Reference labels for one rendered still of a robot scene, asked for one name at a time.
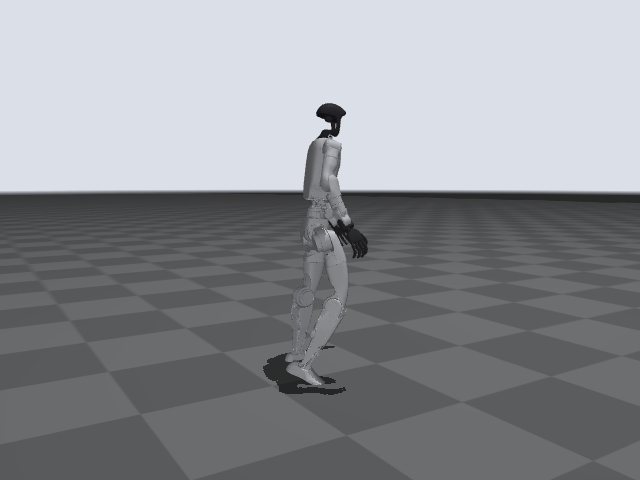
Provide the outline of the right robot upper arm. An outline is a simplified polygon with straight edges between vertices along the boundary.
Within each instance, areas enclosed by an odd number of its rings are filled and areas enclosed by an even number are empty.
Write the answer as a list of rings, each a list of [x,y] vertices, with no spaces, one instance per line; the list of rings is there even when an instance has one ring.
[[[326,139],[323,144],[322,152],[324,157],[319,186],[325,192],[330,191],[328,178],[330,175],[334,175],[333,173],[337,168],[338,157],[341,153],[341,149],[342,144],[334,140]]]

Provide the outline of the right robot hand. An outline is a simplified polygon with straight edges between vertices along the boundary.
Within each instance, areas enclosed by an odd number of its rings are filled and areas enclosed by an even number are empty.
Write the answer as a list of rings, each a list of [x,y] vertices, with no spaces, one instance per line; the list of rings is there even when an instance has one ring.
[[[347,234],[348,241],[351,244],[353,249],[353,253],[354,253],[353,258],[356,257],[357,251],[358,251],[357,258],[359,258],[360,256],[362,258],[368,251],[368,247],[366,245],[368,244],[366,237],[362,233],[360,233],[359,230],[353,228],[354,224],[352,221],[351,221],[351,224],[347,226],[345,226],[341,220],[338,220],[337,224],[342,230],[342,232],[346,232]]]

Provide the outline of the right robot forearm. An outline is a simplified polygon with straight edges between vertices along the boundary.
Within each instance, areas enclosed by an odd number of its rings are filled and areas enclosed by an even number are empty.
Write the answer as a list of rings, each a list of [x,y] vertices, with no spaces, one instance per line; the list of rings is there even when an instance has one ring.
[[[336,176],[330,175],[328,178],[330,192],[327,193],[327,201],[329,201],[332,213],[336,222],[341,220],[345,226],[351,224],[351,219],[348,216],[347,209],[341,198],[341,192],[339,187],[339,181]],[[337,224],[338,225],[338,224]],[[339,226],[338,226],[339,227]],[[340,227],[339,227],[340,228]]]

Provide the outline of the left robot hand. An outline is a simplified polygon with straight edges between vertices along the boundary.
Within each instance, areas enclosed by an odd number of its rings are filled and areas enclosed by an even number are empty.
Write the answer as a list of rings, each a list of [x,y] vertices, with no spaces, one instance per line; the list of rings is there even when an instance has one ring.
[[[342,245],[342,246],[344,246],[344,245],[342,244],[342,242],[341,242],[341,240],[340,240],[339,236],[341,237],[342,241],[343,241],[346,245],[348,245],[348,244],[347,244],[347,242],[345,241],[345,239],[344,239],[344,238],[343,238],[343,236],[342,236],[342,234],[343,234],[343,235],[344,235],[344,237],[348,240],[347,235],[345,234],[345,232],[342,232],[342,230],[338,227],[338,225],[336,225],[335,227],[333,227],[333,225],[330,223],[330,221],[329,221],[329,224],[330,224],[330,226],[334,229],[334,232],[336,233],[336,235],[337,235],[337,237],[338,237],[338,239],[339,239],[339,241],[340,241],[341,245]],[[349,242],[349,241],[348,241],[348,242]]]

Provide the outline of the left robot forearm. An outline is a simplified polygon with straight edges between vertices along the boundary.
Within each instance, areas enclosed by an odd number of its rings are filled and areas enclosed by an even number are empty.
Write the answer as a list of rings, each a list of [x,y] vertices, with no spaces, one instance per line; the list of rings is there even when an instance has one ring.
[[[330,223],[333,225],[333,227],[335,227],[337,225],[337,222],[336,222],[336,219],[333,216],[330,203],[329,202],[328,203],[320,202],[320,205],[326,205],[325,217],[328,219],[328,221],[330,221]],[[324,209],[324,208],[321,208],[321,209]]]

